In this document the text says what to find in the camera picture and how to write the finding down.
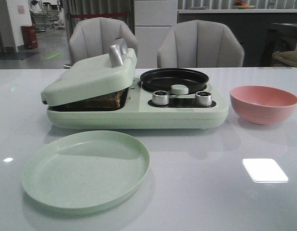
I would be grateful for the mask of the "bread slice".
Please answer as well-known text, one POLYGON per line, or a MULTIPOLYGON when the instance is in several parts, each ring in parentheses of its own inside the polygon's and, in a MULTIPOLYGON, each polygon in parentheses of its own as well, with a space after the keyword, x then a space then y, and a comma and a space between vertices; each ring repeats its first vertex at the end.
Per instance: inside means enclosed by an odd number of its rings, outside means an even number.
POLYGON ((64 108, 73 109, 91 109, 91 108, 107 108, 107 109, 117 109, 120 107, 121 96, 124 90, 109 93, 102 96, 97 96, 73 103, 66 103, 62 106, 64 108))

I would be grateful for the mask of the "green breakfast maker lid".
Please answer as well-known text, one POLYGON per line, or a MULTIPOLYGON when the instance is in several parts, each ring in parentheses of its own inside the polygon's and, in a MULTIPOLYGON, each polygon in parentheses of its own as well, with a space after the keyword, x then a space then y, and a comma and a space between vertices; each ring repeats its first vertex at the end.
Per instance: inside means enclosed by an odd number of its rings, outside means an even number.
POLYGON ((133 83, 137 57, 124 39, 116 39, 109 53, 76 62, 41 92, 48 106, 74 103, 124 90, 133 83))

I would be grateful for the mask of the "pink bowl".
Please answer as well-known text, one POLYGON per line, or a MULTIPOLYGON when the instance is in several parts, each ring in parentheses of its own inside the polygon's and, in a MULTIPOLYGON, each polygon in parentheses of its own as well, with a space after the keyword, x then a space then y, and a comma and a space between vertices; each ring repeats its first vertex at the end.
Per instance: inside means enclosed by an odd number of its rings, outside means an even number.
POLYGON ((239 86, 230 91, 232 108, 243 119, 260 125, 287 120, 297 106, 297 96, 266 86, 239 86))

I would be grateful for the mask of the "green breakfast maker base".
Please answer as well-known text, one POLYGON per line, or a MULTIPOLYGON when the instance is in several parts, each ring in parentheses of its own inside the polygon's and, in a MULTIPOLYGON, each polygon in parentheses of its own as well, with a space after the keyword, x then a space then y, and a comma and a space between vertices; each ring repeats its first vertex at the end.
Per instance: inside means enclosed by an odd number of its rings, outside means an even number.
POLYGON ((212 94, 211 107, 154 107, 148 103, 151 92, 141 88, 140 76, 136 75, 121 109, 59 112, 48 108, 47 115, 57 127, 71 129, 215 128, 227 118, 229 106, 210 83, 206 90, 212 94))

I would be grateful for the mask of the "black round frying pan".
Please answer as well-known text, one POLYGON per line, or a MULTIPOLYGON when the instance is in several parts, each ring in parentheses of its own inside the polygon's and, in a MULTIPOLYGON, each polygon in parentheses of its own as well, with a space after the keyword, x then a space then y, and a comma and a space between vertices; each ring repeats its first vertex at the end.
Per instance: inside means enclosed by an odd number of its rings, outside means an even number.
POLYGON ((184 85, 188 93, 193 94, 205 88, 209 81, 203 72, 185 68, 159 68, 149 70, 140 75, 142 87, 147 91, 170 91, 173 85, 184 85))

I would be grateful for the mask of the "right silver control knob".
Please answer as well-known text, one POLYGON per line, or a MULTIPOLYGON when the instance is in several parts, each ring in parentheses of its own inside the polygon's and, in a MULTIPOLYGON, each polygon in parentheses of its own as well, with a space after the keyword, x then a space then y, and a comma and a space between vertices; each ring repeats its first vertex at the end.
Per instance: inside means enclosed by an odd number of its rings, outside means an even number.
POLYGON ((194 95, 194 101, 199 106, 211 106, 212 94, 207 91, 198 91, 194 95))

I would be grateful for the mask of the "right grey chair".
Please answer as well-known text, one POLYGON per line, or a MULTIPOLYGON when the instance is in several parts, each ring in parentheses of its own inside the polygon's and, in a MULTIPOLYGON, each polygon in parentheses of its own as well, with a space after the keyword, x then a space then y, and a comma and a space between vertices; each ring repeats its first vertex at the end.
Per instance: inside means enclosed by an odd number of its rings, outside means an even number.
POLYGON ((157 52, 157 67, 242 67, 244 56, 228 26, 192 20, 170 27, 157 52))

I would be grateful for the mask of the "grey chair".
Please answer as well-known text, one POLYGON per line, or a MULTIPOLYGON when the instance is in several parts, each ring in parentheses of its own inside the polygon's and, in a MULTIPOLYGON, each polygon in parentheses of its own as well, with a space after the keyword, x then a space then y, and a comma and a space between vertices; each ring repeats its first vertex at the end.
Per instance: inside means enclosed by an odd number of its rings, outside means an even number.
POLYGON ((108 53, 109 46, 117 38, 123 38, 127 47, 138 53, 138 41, 125 22, 105 17, 78 22, 68 44, 71 66, 80 60, 108 53))
POLYGON ((192 20, 170 27, 157 52, 157 67, 242 67, 244 56, 228 26, 192 20))

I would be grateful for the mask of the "left grey chair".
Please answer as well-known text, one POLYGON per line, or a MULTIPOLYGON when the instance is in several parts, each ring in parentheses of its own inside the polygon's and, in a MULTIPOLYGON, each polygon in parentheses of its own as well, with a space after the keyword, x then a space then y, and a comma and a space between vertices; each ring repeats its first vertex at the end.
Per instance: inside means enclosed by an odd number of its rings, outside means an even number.
POLYGON ((109 46, 117 38, 123 38, 127 47, 138 53, 138 41, 125 22, 105 17, 78 22, 68 44, 71 66, 80 60, 108 53, 109 46))

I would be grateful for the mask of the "white refrigerator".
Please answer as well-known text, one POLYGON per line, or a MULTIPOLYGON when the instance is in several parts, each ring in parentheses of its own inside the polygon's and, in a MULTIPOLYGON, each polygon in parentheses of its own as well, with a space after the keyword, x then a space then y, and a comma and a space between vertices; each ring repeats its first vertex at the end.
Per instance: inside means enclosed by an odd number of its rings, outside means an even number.
POLYGON ((157 52, 168 29, 177 22, 176 0, 136 0, 135 36, 138 40, 137 68, 156 68, 157 52))

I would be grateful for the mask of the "grey curtain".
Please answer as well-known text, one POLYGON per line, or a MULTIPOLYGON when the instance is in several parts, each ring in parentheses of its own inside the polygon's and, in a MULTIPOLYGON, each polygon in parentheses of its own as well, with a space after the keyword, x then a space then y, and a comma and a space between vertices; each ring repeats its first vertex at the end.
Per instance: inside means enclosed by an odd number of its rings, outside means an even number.
POLYGON ((133 0, 64 0, 63 9, 68 37, 71 37, 76 24, 87 15, 99 15, 124 21, 134 32, 133 0))

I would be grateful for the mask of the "dark kitchen counter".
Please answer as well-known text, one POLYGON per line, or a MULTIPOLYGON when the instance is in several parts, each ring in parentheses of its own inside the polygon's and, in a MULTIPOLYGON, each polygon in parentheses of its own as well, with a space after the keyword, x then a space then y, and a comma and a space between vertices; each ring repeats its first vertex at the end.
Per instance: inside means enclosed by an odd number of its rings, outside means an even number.
POLYGON ((297 24, 297 9, 178 10, 178 22, 205 20, 227 25, 245 50, 244 67, 260 66, 273 23, 297 24))

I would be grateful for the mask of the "fruit plate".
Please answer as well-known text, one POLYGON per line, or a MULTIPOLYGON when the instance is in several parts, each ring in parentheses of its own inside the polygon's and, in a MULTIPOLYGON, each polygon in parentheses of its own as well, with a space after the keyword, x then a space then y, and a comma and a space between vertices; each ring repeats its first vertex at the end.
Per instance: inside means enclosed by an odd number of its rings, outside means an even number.
POLYGON ((236 9, 254 9, 255 8, 255 5, 249 5, 247 2, 244 2, 243 0, 234 0, 232 5, 236 9))

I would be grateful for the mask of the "black washing machine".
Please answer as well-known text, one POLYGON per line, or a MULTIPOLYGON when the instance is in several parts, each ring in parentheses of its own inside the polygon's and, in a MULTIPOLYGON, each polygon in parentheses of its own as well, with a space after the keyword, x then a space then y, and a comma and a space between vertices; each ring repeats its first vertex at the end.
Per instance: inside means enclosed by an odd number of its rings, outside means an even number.
POLYGON ((259 65, 262 67, 284 67, 278 60, 272 58, 272 54, 276 51, 297 51, 297 24, 273 23, 271 25, 267 30, 259 65))

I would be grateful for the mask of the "beige sofa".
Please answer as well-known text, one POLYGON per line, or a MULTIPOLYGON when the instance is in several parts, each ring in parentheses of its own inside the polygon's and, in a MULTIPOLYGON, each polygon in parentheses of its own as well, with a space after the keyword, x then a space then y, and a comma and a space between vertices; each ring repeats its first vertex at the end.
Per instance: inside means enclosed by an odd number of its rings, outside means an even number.
POLYGON ((283 66, 297 67, 297 51, 276 51, 272 54, 272 58, 283 66))

